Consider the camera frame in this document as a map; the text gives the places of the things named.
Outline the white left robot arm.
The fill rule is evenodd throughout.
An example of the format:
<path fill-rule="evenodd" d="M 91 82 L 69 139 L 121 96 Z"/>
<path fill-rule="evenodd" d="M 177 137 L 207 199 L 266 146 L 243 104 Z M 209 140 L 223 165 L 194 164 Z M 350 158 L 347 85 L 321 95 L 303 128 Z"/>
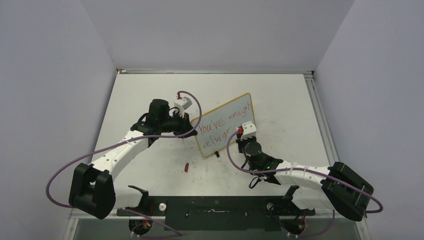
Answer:
<path fill-rule="evenodd" d="M 189 138 L 197 131 L 185 111 L 192 105 L 188 97 L 180 97 L 174 106 L 163 99 L 154 99 L 120 141 L 102 157 L 90 164 L 80 163 L 72 176 L 68 203 L 98 219 L 104 219 L 112 210 L 130 208 L 136 215 L 149 210 L 148 191 L 134 185 L 115 187 L 120 172 L 141 152 L 148 149 L 162 134 L 166 138 Z"/>

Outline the red marker cap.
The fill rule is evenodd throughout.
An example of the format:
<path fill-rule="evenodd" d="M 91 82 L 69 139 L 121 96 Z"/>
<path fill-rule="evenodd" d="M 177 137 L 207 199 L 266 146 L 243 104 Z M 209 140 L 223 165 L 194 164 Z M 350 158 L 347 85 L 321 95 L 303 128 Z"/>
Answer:
<path fill-rule="evenodd" d="M 187 173 L 189 170 L 189 163 L 187 162 L 184 167 L 184 172 Z"/>

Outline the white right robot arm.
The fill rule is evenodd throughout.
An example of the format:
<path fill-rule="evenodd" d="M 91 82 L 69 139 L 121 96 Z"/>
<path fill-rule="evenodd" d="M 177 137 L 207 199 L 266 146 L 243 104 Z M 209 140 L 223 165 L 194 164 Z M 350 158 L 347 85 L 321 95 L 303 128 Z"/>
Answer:
<path fill-rule="evenodd" d="M 282 201 L 287 213 L 332 210 L 355 222 L 372 213 L 367 208 L 370 201 L 376 201 L 374 187 L 345 163 L 335 162 L 330 166 L 296 164 L 264 153 L 255 136 L 245 138 L 239 133 L 232 136 L 245 161 L 239 166 L 230 156 L 230 162 L 259 181 L 288 186 Z"/>

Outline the yellow framed whiteboard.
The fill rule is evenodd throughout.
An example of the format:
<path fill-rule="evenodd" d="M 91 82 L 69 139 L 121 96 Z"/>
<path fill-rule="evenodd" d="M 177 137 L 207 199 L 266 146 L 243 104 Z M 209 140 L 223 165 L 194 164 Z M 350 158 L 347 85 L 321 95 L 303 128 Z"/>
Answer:
<path fill-rule="evenodd" d="M 201 119 L 191 120 L 192 126 L 197 125 L 195 139 L 201 156 L 208 158 L 223 150 L 230 135 L 245 122 L 256 123 L 252 96 L 248 92 L 207 111 Z"/>

